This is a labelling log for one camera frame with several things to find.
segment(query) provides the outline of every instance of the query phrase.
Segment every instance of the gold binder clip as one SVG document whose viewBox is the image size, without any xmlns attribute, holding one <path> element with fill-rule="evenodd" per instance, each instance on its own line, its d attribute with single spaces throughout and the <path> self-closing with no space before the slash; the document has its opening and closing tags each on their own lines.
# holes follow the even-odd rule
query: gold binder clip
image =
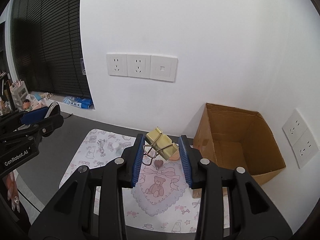
<svg viewBox="0 0 320 240">
<path fill-rule="evenodd" d="M 161 155 L 162 158 L 168 160 L 179 149 L 175 143 L 172 143 L 172 140 L 167 135 L 163 134 L 159 127 L 147 133 L 145 140 L 148 144 L 143 146 L 144 155 L 151 158 L 149 164 L 142 162 L 146 166 L 150 166 L 152 164 L 152 160 L 158 155 Z M 153 156 L 150 155 L 152 149 L 156 151 Z"/>
</svg>

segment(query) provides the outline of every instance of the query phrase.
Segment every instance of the blue gripper pad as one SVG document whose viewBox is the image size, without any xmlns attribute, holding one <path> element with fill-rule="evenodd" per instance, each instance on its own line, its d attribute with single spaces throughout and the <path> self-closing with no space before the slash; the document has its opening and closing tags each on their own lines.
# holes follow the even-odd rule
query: blue gripper pad
<svg viewBox="0 0 320 240">
<path fill-rule="evenodd" d="M 134 160 L 133 168 L 132 168 L 132 180 L 131 180 L 131 185 L 132 187 L 136 186 L 136 183 L 138 182 L 139 179 L 139 174 L 140 174 L 140 169 L 141 169 L 141 164 L 142 164 L 142 159 L 143 159 L 143 146 L 145 144 L 145 137 L 142 135 L 139 148 L 136 154 L 136 158 Z"/>
<path fill-rule="evenodd" d="M 20 119 L 21 123 L 25 125 L 37 123 L 44 119 L 48 110 L 49 110 L 49 107 L 45 106 L 45 107 L 41 107 L 39 109 L 27 112 L 23 115 L 23 117 L 21 117 Z"/>
<path fill-rule="evenodd" d="M 186 182 L 191 188 L 192 187 L 192 178 L 191 178 L 192 169 L 191 169 L 190 161 L 188 158 L 187 150 L 181 136 L 179 137 L 178 144 L 179 144 L 179 153 L 180 153 L 180 159 L 181 159 L 182 168 L 183 168 L 183 174 L 186 179 Z"/>
</svg>

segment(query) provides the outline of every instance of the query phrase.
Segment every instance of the window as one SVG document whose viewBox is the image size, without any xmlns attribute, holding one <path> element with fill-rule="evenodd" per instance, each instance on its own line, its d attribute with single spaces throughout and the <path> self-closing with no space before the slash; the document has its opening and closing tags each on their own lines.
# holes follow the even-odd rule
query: window
<svg viewBox="0 0 320 240">
<path fill-rule="evenodd" d="M 28 90 L 91 98 L 83 75 L 80 0 L 14 0 L 12 55 Z"/>
</svg>

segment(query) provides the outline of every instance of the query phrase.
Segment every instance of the doll figurine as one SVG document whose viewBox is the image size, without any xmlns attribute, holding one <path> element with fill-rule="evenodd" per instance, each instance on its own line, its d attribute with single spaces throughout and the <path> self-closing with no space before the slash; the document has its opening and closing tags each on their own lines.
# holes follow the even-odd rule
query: doll figurine
<svg viewBox="0 0 320 240">
<path fill-rule="evenodd" d="M 31 111 L 32 109 L 31 109 L 30 100 L 29 99 L 24 100 L 23 104 L 22 104 L 22 107 L 23 107 L 24 110 L 26 110 L 28 112 Z"/>
</svg>

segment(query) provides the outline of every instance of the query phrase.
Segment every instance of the power socket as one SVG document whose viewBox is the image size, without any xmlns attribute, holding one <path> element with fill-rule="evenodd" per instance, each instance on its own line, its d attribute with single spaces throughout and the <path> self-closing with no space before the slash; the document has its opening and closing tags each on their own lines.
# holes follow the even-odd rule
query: power socket
<svg viewBox="0 0 320 240">
<path fill-rule="evenodd" d="M 128 76 L 127 55 L 107 54 L 107 69 L 109 75 Z"/>
<path fill-rule="evenodd" d="M 282 127 L 291 146 L 298 141 L 307 128 L 306 122 L 303 120 L 297 109 L 294 109 L 293 113 Z"/>
<path fill-rule="evenodd" d="M 127 54 L 128 76 L 150 78 L 150 55 Z"/>
<path fill-rule="evenodd" d="M 319 147 L 309 128 L 292 147 L 299 168 L 301 169 L 319 151 Z"/>
</svg>

